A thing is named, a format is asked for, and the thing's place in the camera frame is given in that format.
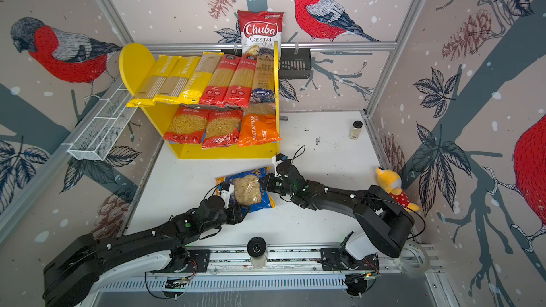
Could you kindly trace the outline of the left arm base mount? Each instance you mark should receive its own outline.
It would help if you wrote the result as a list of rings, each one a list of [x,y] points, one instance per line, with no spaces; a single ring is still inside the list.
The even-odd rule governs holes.
[[[159,273],[187,272],[193,274],[207,272],[210,255],[210,250],[179,248],[170,254],[168,264]]]

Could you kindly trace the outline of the red noodle bag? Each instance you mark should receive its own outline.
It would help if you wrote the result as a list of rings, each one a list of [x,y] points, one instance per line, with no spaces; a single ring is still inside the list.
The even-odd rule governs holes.
[[[210,112],[202,147],[212,149],[236,145],[240,138],[242,118],[242,110]]]

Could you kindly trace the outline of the red spaghetti pack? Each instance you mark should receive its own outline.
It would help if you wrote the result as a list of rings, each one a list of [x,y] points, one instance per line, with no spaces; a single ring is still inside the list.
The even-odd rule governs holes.
[[[224,55],[213,73],[199,104],[206,106],[224,107],[226,105],[227,89],[241,61],[237,55]]]
[[[225,96],[225,106],[248,108],[253,87],[257,56],[244,54]]]

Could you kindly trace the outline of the red macaroni bag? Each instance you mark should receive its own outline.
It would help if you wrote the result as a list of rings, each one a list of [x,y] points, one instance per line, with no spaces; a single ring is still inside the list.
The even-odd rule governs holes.
[[[164,139],[178,144],[202,144],[209,109],[180,106],[164,134]]]

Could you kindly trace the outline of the orange pastatime pasta bag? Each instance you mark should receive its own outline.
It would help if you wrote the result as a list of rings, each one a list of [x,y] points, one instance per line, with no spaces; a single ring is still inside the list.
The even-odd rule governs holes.
[[[250,104],[243,113],[238,146],[263,145],[281,140],[277,131],[275,104]]]

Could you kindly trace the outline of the yellow spaghetti pack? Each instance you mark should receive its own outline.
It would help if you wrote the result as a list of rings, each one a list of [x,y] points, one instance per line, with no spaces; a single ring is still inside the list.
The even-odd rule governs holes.
[[[128,108],[145,108],[155,106],[154,97],[174,70],[180,56],[160,55],[152,69],[146,75],[144,82],[127,103]]]
[[[174,69],[159,89],[159,92],[154,96],[153,102],[168,105],[181,104],[183,89],[199,62],[199,56],[179,57]]]
[[[205,52],[193,71],[192,76],[184,86],[179,102],[184,105],[197,105],[205,92],[213,74],[224,53]]]

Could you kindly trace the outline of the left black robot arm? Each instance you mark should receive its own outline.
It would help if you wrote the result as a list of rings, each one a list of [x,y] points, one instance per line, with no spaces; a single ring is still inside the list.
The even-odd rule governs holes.
[[[108,270],[155,252],[170,252],[167,269],[183,269],[192,261],[186,245],[206,231],[241,223],[247,214],[248,209],[240,204],[225,208],[220,196],[211,196],[199,207],[139,233],[100,240],[82,235],[45,267],[45,305],[74,306]]]

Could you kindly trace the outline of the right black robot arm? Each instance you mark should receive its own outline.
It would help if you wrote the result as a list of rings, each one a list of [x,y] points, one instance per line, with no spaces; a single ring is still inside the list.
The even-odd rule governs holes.
[[[305,179],[286,159],[276,166],[276,173],[260,179],[268,193],[288,196],[303,209],[328,210],[356,219],[377,252],[398,258],[409,238],[415,220],[381,187],[366,190],[342,190]]]

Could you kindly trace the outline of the dark spaghetti pack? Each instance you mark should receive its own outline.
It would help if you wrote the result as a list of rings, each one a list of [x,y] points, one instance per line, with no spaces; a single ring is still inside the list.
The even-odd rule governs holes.
[[[250,103],[275,103],[274,53],[271,49],[260,49],[253,78]]]

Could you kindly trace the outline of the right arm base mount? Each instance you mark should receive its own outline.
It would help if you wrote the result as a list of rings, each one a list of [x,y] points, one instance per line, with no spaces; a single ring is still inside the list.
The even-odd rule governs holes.
[[[365,233],[349,233],[338,247],[321,248],[317,260],[328,271],[378,272],[378,249]]]

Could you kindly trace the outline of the blue shell pasta bag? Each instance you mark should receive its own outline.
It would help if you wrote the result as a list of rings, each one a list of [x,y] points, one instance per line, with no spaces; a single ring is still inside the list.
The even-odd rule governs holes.
[[[216,195],[222,191],[222,185],[227,186],[230,193],[230,202],[241,205],[244,212],[257,212],[259,210],[275,207],[275,201],[261,188],[260,179],[264,179],[270,170],[269,166],[243,171],[216,179]]]

